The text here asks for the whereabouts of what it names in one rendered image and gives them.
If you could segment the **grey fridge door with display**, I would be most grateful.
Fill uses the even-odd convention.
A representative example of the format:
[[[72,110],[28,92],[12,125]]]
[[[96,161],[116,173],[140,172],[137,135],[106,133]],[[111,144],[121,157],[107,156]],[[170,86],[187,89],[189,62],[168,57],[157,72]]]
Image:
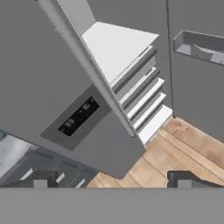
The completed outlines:
[[[144,151],[59,0],[0,0],[0,177],[62,157],[121,179]]]

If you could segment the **dark grey drawer cabinet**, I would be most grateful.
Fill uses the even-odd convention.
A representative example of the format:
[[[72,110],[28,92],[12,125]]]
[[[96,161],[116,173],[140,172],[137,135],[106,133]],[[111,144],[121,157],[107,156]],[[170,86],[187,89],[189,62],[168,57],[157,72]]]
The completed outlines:
[[[65,177],[58,183],[59,187],[75,188],[82,179],[86,182],[80,187],[85,188],[98,174],[98,171],[80,164],[72,159],[61,156],[51,150],[38,147],[28,150],[1,178],[0,185],[20,180],[30,169],[56,171]]]

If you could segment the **white fridge shelf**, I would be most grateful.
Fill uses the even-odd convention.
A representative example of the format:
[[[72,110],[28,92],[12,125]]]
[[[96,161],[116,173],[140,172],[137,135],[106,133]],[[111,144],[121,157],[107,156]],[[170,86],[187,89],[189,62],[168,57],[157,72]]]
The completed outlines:
[[[147,74],[141,77],[132,87],[128,85],[128,92],[119,100],[126,109],[159,75],[159,70],[153,67]]]
[[[150,45],[141,53],[123,72],[121,72],[110,84],[113,91],[118,93],[123,86],[139,72],[149,72],[156,65],[158,49]]]
[[[132,124],[135,130],[139,130],[153,113],[163,104],[166,94],[158,93],[152,101],[148,102],[143,109],[133,118]]]
[[[148,86],[128,107],[128,118],[132,120],[143,108],[151,101],[151,99],[161,90],[164,80],[157,79],[157,82],[152,86]]]

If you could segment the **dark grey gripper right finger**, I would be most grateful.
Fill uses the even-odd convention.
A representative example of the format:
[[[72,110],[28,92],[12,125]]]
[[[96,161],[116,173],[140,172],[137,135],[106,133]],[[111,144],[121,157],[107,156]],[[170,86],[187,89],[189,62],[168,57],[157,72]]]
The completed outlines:
[[[194,175],[190,171],[168,171],[168,188],[203,188],[203,187],[223,187],[222,185],[204,180]]]

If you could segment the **grey fridge body white interior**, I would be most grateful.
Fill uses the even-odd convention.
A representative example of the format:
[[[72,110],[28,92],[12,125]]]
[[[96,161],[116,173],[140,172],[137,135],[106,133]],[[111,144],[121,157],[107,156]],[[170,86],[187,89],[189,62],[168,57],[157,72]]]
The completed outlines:
[[[109,86],[147,47],[155,46],[154,42],[158,39],[156,33],[139,31],[96,20],[87,0],[56,1]],[[153,67],[159,70],[159,75],[149,86],[155,84],[158,78],[164,80],[160,76],[157,61]],[[119,102],[128,92],[128,85],[133,87],[147,73],[144,71],[136,74],[118,93],[115,93],[111,87],[117,101]],[[127,116],[128,108],[124,109],[122,105],[121,107]],[[136,130],[142,143],[148,144],[151,142],[158,132],[169,122],[171,116],[172,109],[165,106],[164,98],[163,104],[139,130]]]

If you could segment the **clear grey door bin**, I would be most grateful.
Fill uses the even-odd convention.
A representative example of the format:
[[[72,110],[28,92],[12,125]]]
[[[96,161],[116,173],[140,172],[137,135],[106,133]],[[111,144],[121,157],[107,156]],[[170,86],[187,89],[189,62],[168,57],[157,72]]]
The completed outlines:
[[[180,31],[173,38],[173,51],[224,66],[224,37],[196,31]]]

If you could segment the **open grey fridge door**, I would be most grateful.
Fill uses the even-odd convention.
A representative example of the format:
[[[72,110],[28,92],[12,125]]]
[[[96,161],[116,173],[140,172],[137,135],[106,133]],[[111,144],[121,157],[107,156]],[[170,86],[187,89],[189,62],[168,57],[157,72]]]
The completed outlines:
[[[224,37],[224,0],[167,0],[174,114],[224,143],[224,66],[173,51],[182,30]]]

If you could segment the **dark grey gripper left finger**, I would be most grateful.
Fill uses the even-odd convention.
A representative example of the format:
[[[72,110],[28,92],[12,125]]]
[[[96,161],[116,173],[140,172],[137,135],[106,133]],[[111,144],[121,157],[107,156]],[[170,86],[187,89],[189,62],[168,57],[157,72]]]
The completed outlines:
[[[35,187],[37,181],[43,181],[43,187],[57,187],[57,178],[59,174],[56,171],[35,170],[25,180],[18,180],[3,184],[1,187]]]

